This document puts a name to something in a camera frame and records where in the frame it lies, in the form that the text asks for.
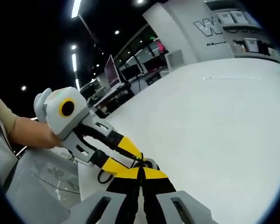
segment black cable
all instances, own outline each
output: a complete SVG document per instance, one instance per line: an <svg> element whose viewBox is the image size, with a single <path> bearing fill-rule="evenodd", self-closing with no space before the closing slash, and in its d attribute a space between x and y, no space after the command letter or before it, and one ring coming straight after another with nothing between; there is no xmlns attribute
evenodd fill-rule
<svg viewBox="0 0 280 224"><path fill-rule="evenodd" d="M5 134L4 134L4 131L3 131L2 127L1 127L1 124L0 124L0 130L1 130L1 132L2 132L2 135L3 135L3 138L4 138L5 142L6 142L6 144L8 145L8 148L9 148L10 151L14 154L13 149L11 148L11 146L9 145L8 140L7 140L6 137L5 137Z"/></svg>
<svg viewBox="0 0 280 224"><path fill-rule="evenodd" d="M103 174L103 172L104 172L104 171L101 169L100 172L98 173L98 182L101 183L101 184L108 183L108 182L113 178L113 175L110 174L110 176L108 177L107 180L101 181L101 180L100 180L100 179L101 179L100 177L101 177L101 175Z"/></svg>

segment desk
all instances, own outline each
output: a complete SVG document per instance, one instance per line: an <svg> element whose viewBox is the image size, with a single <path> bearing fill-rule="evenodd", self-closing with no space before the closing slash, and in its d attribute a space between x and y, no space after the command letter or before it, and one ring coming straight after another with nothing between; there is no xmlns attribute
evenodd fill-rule
<svg viewBox="0 0 280 224"><path fill-rule="evenodd" d="M107 120L219 224L257 223L280 191L278 63L236 58L187 65ZM79 164L78 171L82 200L106 188L97 182L98 169ZM135 223L143 220L138 215Z"/></svg>
<svg viewBox="0 0 280 224"><path fill-rule="evenodd" d="M114 96L116 96L118 93L120 93L121 91L127 90L130 94L133 94L130 91L130 85L122 83L120 84L120 86L118 86L117 88L111 89L110 92L108 92L103 98L101 98L95 105L94 107L99 106L102 102L107 101L111 98L113 98Z"/></svg>

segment white shelf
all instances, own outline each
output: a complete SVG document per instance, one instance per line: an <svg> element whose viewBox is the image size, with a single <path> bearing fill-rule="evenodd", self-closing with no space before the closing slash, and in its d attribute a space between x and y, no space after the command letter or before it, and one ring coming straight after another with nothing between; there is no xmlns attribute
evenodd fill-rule
<svg viewBox="0 0 280 224"><path fill-rule="evenodd" d="M262 29L260 26L254 24L244 24L244 23L231 23L231 24L221 24L223 29L237 29L237 28L253 28Z"/></svg>
<svg viewBox="0 0 280 224"><path fill-rule="evenodd" d="M224 8L224 9L218 9L218 10L213 10L213 13L225 13L225 12L231 12L231 11L239 11L242 12L242 10L238 8Z"/></svg>
<svg viewBox="0 0 280 224"><path fill-rule="evenodd" d="M265 60L280 63L280 61L275 57L272 57L272 56L269 56L269 55L263 55L263 54L260 54L260 53L253 53L253 52L235 53L234 57L237 57L237 58L239 58L239 57L258 58L258 59L265 59Z"/></svg>
<svg viewBox="0 0 280 224"><path fill-rule="evenodd" d="M204 2L211 11L225 8L238 8L238 3L235 0L205 0Z"/></svg>

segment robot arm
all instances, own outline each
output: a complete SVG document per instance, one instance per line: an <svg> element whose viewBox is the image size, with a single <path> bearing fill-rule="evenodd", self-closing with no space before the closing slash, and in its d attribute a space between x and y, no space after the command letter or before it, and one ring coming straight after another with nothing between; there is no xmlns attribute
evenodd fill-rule
<svg viewBox="0 0 280 224"><path fill-rule="evenodd" d="M90 145L83 139L83 135L103 142L123 156L141 161L141 152L136 146L127 137L117 133L106 120L92 115L85 98L76 88L67 87L54 92L46 89L41 95L37 95L34 104L39 121L46 118L52 132L62 140L62 145L76 161L97 165L112 174L128 169Z"/></svg>

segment ceiling light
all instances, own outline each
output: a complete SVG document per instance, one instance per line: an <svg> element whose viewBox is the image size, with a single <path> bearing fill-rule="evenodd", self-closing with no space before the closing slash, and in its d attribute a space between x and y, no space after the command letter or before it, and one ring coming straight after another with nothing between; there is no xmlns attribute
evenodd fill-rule
<svg viewBox="0 0 280 224"><path fill-rule="evenodd" d="M79 8L80 8L81 0L75 0L73 11L71 12L71 17L75 18L78 16Z"/></svg>
<svg viewBox="0 0 280 224"><path fill-rule="evenodd" d="M76 54L72 54L71 55L71 61L73 63L73 71L77 71L77 58L76 58Z"/></svg>
<svg viewBox="0 0 280 224"><path fill-rule="evenodd" d="M77 78L76 78L76 87L77 87L77 90L80 90L79 79L77 79Z"/></svg>

